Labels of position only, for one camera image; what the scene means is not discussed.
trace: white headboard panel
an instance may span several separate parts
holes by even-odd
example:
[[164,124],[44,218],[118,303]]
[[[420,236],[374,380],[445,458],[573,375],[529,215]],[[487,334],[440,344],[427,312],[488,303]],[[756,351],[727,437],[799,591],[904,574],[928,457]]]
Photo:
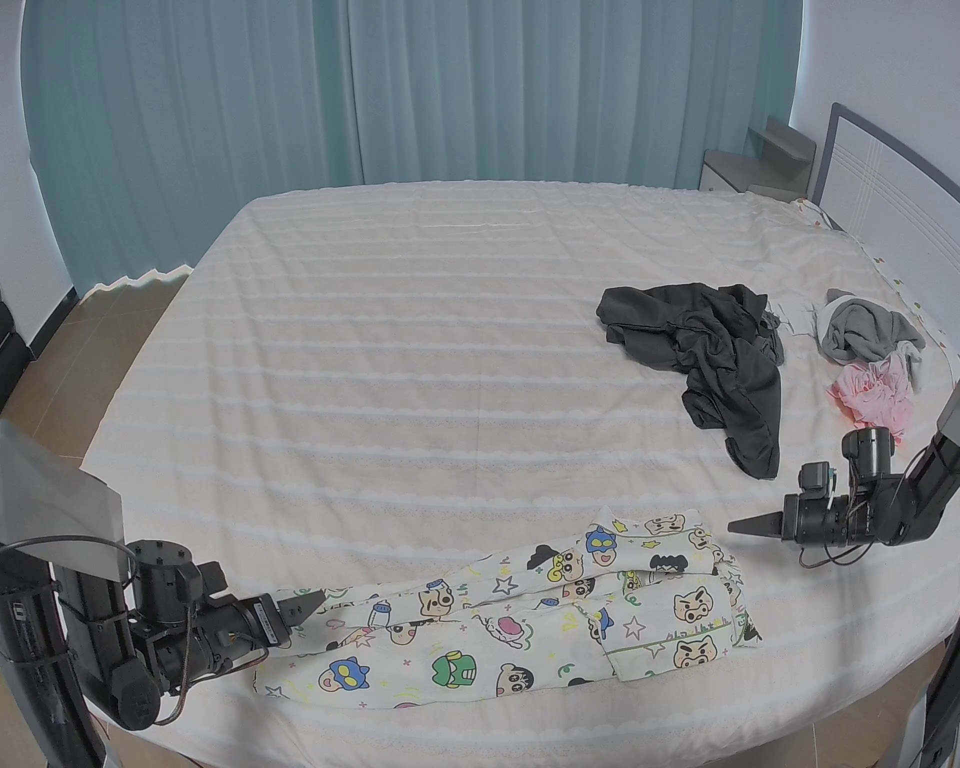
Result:
[[935,324],[960,348],[960,186],[834,104],[813,202],[905,284],[931,333]]

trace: curtain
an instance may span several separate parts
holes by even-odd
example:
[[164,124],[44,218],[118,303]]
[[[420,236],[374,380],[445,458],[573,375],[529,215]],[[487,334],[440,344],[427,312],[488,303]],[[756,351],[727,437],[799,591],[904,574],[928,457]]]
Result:
[[789,117],[802,0],[28,0],[32,157],[79,291],[253,198],[408,180],[696,187]]

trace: tiled floor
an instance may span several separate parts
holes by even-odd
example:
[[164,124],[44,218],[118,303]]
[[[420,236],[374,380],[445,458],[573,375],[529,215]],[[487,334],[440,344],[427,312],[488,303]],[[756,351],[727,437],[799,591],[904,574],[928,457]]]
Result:
[[[183,278],[94,294],[73,310],[40,359],[26,370],[2,416],[63,460],[79,466],[113,393]],[[866,768],[899,730],[943,646],[876,693],[784,738],[710,768]],[[198,763],[111,727],[126,768],[189,768]],[[0,768],[44,765],[0,680]]]

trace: pink clothing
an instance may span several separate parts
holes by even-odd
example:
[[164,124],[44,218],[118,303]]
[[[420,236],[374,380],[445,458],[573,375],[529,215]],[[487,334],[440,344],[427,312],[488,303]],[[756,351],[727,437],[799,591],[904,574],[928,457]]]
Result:
[[897,445],[913,419],[913,403],[907,363],[899,351],[878,363],[857,361],[844,366],[827,393],[845,406],[853,425],[885,426]]

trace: pajama shirt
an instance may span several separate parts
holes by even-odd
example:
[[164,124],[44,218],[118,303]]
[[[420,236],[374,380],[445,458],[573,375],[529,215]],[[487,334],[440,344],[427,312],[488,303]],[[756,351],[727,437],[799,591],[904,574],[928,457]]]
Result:
[[604,507],[579,537],[432,579],[328,590],[253,687],[325,707],[403,708],[636,680],[759,642],[742,584],[696,511],[635,521]]

